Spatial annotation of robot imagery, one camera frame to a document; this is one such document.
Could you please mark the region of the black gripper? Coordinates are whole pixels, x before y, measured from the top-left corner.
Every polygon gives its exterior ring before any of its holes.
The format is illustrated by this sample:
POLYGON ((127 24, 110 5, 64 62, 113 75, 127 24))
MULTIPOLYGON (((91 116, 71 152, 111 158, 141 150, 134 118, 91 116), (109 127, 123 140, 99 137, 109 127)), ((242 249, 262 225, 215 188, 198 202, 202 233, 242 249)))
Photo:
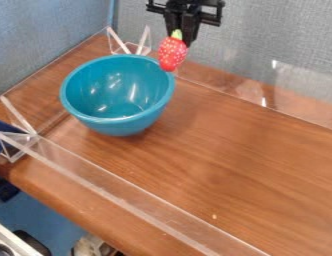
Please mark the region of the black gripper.
POLYGON ((201 22, 219 26, 223 0, 146 0, 146 10, 163 15, 167 35, 182 30, 182 40, 190 46, 197 39, 201 22))

